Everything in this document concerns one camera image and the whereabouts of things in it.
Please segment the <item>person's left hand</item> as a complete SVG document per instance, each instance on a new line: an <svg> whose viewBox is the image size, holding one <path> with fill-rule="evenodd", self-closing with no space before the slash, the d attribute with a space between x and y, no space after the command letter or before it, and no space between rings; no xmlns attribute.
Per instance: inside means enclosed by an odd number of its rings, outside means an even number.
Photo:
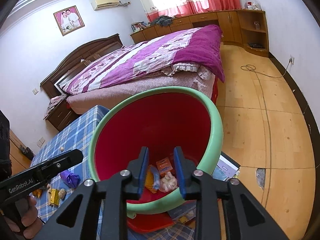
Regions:
<svg viewBox="0 0 320 240"><path fill-rule="evenodd" d="M26 196L4 207L4 220L10 229L8 239L33 239L43 226L36 199Z"/></svg>

